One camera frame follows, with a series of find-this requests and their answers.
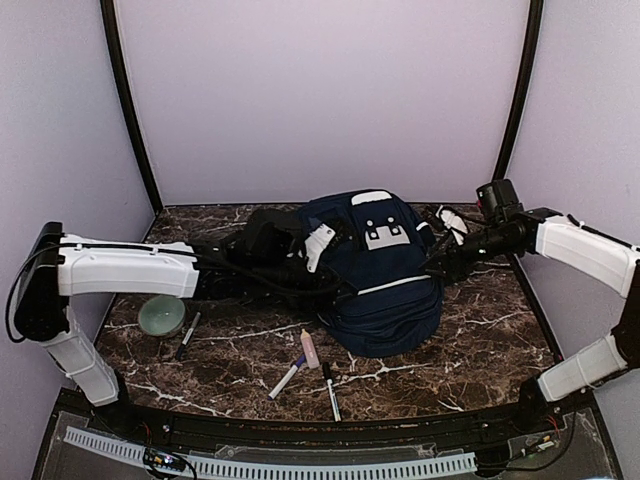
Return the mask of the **navy blue student backpack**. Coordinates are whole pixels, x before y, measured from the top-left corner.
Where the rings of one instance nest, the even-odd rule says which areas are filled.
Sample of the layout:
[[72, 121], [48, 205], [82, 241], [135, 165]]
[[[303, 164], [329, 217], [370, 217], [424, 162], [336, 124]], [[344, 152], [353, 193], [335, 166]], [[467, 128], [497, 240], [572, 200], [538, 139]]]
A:
[[308, 237], [334, 233], [317, 265], [343, 283], [318, 316], [339, 344], [356, 356], [389, 357], [436, 332], [444, 285], [424, 266], [436, 239], [409, 204], [386, 190], [361, 190], [314, 199], [297, 216]]

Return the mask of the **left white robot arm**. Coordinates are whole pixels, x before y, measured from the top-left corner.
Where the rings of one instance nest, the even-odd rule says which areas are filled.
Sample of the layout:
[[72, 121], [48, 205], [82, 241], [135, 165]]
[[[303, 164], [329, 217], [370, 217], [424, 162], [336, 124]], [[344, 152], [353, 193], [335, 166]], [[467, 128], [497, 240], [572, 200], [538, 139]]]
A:
[[10, 341], [40, 344], [120, 436], [141, 427], [123, 380], [97, 353], [72, 313], [72, 297], [93, 293], [165, 295], [211, 300], [245, 285], [289, 298], [323, 298], [341, 284], [321, 266], [339, 230], [304, 227], [291, 212], [266, 209], [217, 241], [160, 244], [96, 240], [46, 223], [7, 295]]

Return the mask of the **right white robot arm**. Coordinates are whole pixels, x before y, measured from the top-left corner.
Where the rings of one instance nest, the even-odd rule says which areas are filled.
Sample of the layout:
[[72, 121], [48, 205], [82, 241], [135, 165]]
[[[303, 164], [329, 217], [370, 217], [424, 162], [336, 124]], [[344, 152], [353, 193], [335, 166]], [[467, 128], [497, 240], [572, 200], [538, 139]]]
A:
[[477, 191], [480, 215], [472, 219], [440, 206], [434, 216], [444, 236], [426, 261], [427, 272], [449, 283], [469, 276], [474, 264], [496, 256], [531, 255], [585, 275], [624, 302], [603, 337], [524, 383], [510, 424], [534, 432], [549, 405], [639, 367], [639, 248], [548, 207], [526, 208], [512, 182], [494, 180]]

